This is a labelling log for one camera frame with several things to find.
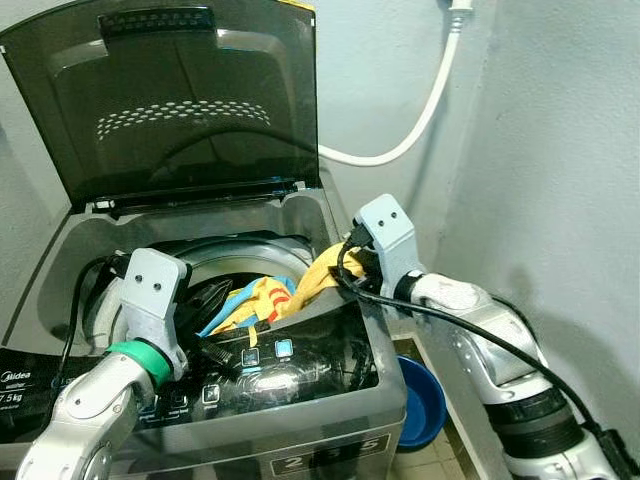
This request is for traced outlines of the yellow blue red garment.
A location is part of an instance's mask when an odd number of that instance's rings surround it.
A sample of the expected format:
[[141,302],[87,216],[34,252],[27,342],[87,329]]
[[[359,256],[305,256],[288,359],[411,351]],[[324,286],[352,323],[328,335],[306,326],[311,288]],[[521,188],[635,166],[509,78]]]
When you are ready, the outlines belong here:
[[291,276],[260,276],[228,293],[212,320],[198,332],[198,337],[255,328],[260,323],[270,325],[297,314],[324,289],[338,287],[337,275],[332,269],[338,265],[342,246],[342,243],[333,244],[321,252],[298,280]]

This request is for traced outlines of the grey top-load washing machine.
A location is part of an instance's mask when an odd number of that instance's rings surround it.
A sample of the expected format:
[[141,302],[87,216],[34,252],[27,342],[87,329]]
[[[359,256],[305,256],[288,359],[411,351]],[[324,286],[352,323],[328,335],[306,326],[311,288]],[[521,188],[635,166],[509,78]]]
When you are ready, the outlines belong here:
[[[152,248],[186,261],[189,283],[301,278],[339,232],[319,189],[266,200],[127,215],[79,212],[41,232],[0,221],[0,479],[14,477],[52,402],[111,344],[125,256]],[[209,371],[200,346],[232,352]],[[384,477],[406,387],[376,307],[320,294],[300,321],[257,335],[198,337],[182,379],[154,390],[111,460],[111,480],[370,480]]]

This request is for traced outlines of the blue plastic basin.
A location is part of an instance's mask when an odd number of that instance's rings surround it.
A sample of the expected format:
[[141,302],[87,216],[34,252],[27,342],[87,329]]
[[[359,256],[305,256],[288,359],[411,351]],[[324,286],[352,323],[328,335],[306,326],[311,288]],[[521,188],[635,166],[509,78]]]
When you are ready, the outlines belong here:
[[434,372],[421,362],[404,355],[398,355],[397,360],[407,390],[397,452],[421,451],[438,438],[449,419],[444,390]]

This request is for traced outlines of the dark transparent washer lid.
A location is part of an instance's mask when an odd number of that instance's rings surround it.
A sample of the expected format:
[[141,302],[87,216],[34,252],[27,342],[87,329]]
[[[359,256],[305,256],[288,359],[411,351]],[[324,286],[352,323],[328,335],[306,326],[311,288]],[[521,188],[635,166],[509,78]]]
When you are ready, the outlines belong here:
[[74,0],[0,58],[74,206],[320,186],[316,13],[291,0]]

